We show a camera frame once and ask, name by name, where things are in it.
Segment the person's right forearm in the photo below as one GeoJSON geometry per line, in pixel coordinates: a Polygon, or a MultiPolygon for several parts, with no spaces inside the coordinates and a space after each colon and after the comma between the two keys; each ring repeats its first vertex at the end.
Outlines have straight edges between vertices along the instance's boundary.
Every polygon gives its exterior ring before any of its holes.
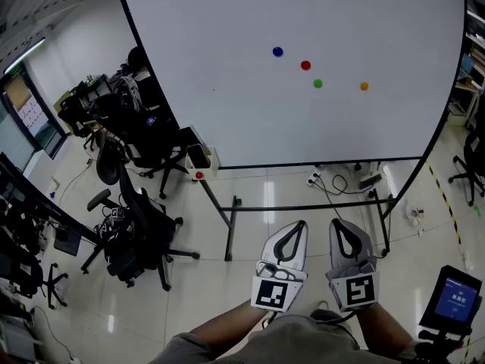
{"type": "Polygon", "coordinates": [[[381,356],[398,356],[414,339],[379,304],[358,310],[356,313],[365,343],[372,353],[381,356]]]}

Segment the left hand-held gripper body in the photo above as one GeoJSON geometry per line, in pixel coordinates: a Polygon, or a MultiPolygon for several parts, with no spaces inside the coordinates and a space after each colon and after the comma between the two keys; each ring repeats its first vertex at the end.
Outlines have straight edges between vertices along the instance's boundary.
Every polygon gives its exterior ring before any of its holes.
{"type": "Polygon", "coordinates": [[[251,306],[272,312],[286,312],[306,279],[304,271],[260,260],[252,279],[251,306]]]}

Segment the black and white board eraser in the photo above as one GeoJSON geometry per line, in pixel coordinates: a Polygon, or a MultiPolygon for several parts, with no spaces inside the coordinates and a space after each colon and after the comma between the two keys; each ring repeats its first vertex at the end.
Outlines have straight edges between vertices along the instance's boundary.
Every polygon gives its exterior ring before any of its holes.
{"type": "Polygon", "coordinates": [[[196,144],[206,147],[206,144],[193,125],[182,127],[179,130],[179,138],[183,147],[194,146],[196,144]]]}

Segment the whiteboard on black stand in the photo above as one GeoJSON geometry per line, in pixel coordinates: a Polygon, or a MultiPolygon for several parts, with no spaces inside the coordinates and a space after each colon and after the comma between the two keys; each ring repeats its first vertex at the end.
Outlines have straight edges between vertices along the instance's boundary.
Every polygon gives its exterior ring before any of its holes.
{"type": "Polygon", "coordinates": [[[223,169],[412,160],[414,180],[446,123],[468,0],[120,2],[175,120],[223,169]]]}

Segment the person's grey shirt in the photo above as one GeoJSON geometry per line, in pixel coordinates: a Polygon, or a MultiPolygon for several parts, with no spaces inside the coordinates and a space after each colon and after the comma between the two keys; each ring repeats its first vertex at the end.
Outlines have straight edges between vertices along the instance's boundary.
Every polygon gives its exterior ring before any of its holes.
{"type": "Polygon", "coordinates": [[[300,315],[276,318],[240,350],[217,358],[194,334],[173,337],[149,364],[402,364],[417,357],[411,342],[395,358],[360,349],[348,332],[300,315]]]}

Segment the wooden shelf rack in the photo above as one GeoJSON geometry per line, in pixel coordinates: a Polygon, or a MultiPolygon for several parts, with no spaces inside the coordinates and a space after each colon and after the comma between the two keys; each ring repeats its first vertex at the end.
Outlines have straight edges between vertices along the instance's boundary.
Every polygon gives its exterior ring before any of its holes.
{"type": "Polygon", "coordinates": [[[448,123],[473,130],[480,101],[485,99],[485,17],[467,9],[464,51],[449,100],[448,123]]]}

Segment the long ceiling light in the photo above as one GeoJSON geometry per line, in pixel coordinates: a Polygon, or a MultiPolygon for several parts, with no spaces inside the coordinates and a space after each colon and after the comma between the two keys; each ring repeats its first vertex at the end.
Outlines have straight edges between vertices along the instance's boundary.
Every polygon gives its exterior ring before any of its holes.
{"type": "Polygon", "coordinates": [[[41,38],[39,41],[34,43],[32,46],[28,47],[24,52],[22,52],[14,61],[12,61],[4,70],[3,74],[6,75],[10,73],[16,66],[19,65],[27,56],[33,53],[37,48],[39,48],[45,42],[45,37],[41,38]]]}

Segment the person's left forearm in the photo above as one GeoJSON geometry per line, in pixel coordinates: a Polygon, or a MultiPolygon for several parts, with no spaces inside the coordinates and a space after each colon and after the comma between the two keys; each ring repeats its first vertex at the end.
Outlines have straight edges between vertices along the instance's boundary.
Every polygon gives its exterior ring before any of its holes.
{"type": "Polygon", "coordinates": [[[215,356],[220,356],[240,343],[267,314],[267,310],[255,308],[247,300],[192,329],[190,334],[204,341],[215,356]]]}

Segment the black screen device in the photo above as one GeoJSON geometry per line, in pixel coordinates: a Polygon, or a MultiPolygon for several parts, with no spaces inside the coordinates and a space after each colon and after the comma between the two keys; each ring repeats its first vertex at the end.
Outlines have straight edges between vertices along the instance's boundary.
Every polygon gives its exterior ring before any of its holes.
{"type": "Polygon", "coordinates": [[[419,325],[453,334],[468,334],[480,307],[482,281],[450,265],[443,266],[419,325]]]}

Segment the cardboard box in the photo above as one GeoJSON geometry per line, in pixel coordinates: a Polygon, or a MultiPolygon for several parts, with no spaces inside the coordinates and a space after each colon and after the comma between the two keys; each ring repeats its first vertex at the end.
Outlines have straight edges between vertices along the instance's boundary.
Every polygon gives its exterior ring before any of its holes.
{"type": "Polygon", "coordinates": [[[71,97],[71,94],[65,93],[61,98],[59,98],[53,105],[53,109],[58,114],[60,111],[66,108],[66,101],[71,97]]]}

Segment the black shelf cart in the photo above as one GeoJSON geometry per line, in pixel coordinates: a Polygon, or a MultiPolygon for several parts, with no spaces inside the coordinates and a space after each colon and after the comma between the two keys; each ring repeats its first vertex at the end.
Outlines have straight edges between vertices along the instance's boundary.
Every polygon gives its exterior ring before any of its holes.
{"type": "Polygon", "coordinates": [[[77,96],[83,107],[88,108],[93,100],[111,92],[112,88],[111,84],[108,82],[108,77],[105,74],[101,74],[94,77],[88,83],[84,83],[77,96]]]}

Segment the white storage box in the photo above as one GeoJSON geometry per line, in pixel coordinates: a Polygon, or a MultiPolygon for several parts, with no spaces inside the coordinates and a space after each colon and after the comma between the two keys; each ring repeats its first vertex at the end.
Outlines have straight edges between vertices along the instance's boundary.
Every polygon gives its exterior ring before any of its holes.
{"type": "Polygon", "coordinates": [[[217,156],[217,152],[215,151],[214,147],[203,147],[205,154],[208,156],[210,160],[211,167],[210,168],[194,168],[192,166],[192,162],[189,156],[186,154],[185,157],[185,168],[188,171],[189,176],[193,180],[196,179],[196,172],[201,171],[204,174],[204,177],[201,180],[214,180],[217,177],[217,172],[219,169],[219,158],[217,156]]]}

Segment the pile of idle grippers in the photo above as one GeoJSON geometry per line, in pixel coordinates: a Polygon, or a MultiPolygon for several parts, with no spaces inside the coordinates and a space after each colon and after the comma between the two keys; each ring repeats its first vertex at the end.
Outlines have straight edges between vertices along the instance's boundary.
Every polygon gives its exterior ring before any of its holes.
{"type": "Polygon", "coordinates": [[[131,238],[133,236],[134,223],[128,209],[116,207],[105,217],[99,225],[98,233],[103,240],[113,238],[131,238]]]}

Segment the black phone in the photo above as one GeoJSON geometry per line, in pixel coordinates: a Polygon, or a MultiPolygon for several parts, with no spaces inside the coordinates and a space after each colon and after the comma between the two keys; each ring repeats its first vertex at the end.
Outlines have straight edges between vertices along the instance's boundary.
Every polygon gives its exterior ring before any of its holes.
{"type": "Polygon", "coordinates": [[[186,153],[189,156],[192,166],[194,168],[210,168],[211,163],[208,156],[205,154],[204,148],[201,144],[194,144],[186,148],[186,153]]]}

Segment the black display on rolling stand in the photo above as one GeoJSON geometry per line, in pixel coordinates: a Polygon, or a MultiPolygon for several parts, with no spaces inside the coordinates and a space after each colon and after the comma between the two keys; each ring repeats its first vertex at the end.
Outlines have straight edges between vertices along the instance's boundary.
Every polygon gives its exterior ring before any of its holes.
{"type": "Polygon", "coordinates": [[[54,228],[53,247],[76,256],[82,240],[94,245],[101,243],[99,235],[67,214],[42,194],[22,172],[0,153],[0,198],[18,214],[54,228]]]}

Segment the black power strip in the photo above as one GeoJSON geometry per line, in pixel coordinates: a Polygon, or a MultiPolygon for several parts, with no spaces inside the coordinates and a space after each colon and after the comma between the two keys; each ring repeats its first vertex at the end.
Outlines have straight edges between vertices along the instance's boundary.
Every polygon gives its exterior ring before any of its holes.
{"type": "Polygon", "coordinates": [[[367,189],[367,188],[375,185],[380,180],[382,180],[382,175],[381,175],[380,172],[377,172],[375,174],[369,174],[369,175],[361,178],[361,180],[359,181],[358,188],[360,190],[367,189]]]}

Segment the black mesh office chair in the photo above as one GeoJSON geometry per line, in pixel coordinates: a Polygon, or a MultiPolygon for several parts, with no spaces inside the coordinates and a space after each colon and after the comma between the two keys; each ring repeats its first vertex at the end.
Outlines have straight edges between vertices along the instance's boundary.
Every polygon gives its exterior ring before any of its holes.
{"type": "Polygon", "coordinates": [[[168,292],[171,286],[167,280],[165,265],[171,263],[174,256],[185,256],[195,260],[200,258],[197,252],[171,247],[177,230],[183,225],[183,218],[170,218],[166,208],[150,199],[145,189],[137,191],[134,188],[125,166],[124,148],[115,138],[99,131],[95,140],[99,148],[96,159],[97,174],[108,186],[119,185],[120,200],[111,200],[111,191],[105,189],[92,198],[87,210],[91,212],[98,206],[110,210],[116,207],[128,209],[134,229],[131,238],[117,237],[106,241],[98,233],[99,225],[96,226],[95,232],[99,235],[101,243],[95,246],[82,270],[87,273],[90,263],[99,253],[104,253],[109,275],[118,278],[128,287],[132,287],[135,279],[145,271],[156,270],[163,290],[168,292]]]}

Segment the grey white backpack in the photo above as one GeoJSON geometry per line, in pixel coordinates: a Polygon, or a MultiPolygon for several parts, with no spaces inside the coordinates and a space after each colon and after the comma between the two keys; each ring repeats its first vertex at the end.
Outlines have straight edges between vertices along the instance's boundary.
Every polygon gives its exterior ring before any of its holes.
{"type": "Polygon", "coordinates": [[[148,71],[141,71],[122,77],[118,93],[125,102],[139,101],[143,105],[150,100],[152,93],[152,78],[148,71]]]}

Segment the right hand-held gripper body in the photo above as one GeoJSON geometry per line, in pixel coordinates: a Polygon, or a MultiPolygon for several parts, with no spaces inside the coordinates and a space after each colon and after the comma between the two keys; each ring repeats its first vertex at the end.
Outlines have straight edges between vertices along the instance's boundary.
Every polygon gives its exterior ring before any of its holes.
{"type": "Polygon", "coordinates": [[[326,273],[340,312],[352,312],[377,302],[380,276],[377,259],[370,258],[326,273]]]}

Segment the brown and white door poster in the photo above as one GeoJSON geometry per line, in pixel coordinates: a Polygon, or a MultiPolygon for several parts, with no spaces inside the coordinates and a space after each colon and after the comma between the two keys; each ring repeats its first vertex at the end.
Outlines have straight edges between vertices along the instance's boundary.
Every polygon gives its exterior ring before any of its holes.
{"type": "Polygon", "coordinates": [[[47,128],[49,119],[22,76],[10,79],[5,91],[23,124],[34,137],[47,128]]]}

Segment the black device mount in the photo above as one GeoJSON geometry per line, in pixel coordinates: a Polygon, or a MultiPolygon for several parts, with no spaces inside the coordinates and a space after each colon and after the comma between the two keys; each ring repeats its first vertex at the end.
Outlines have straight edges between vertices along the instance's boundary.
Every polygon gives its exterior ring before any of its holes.
{"type": "Polygon", "coordinates": [[[464,346],[466,336],[463,334],[458,340],[454,340],[446,335],[446,331],[433,333],[421,330],[415,346],[415,361],[419,364],[450,364],[448,356],[464,346]]]}

